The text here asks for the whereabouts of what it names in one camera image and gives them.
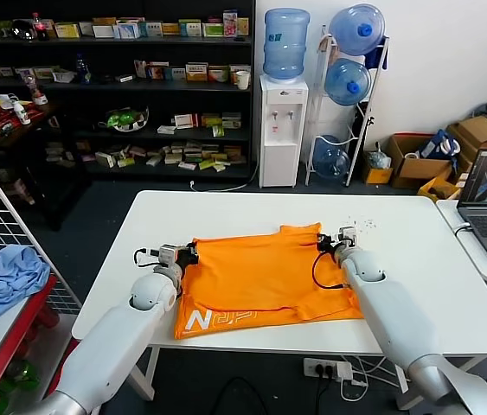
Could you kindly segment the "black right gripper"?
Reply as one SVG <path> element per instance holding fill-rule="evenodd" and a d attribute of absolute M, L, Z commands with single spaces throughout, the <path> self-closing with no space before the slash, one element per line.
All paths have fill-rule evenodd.
<path fill-rule="evenodd" d="M 317 250 L 321 255 L 334 255 L 339 247 L 339 241 L 330 235 L 319 233 L 317 235 Z"/>

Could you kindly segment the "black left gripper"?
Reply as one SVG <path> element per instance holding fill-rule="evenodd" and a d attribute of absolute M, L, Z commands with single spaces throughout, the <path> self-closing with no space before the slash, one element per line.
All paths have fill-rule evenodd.
<path fill-rule="evenodd" d="M 199 261 L 196 243 L 188 243 L 177 251 L 176 263 L 178 265 L 197 265 Z"/>

